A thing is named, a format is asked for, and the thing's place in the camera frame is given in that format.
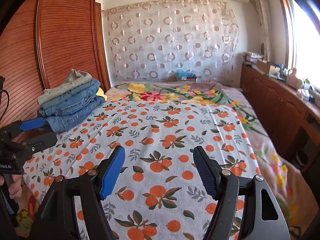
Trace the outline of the left hand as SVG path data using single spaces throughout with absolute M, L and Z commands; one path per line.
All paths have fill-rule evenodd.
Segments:
M 11 199 L 18 199 L 22 194 L 22 175 L 20 174 L 12 174 L 11 176 L 11 184 L 8 187 L 8 191 Z

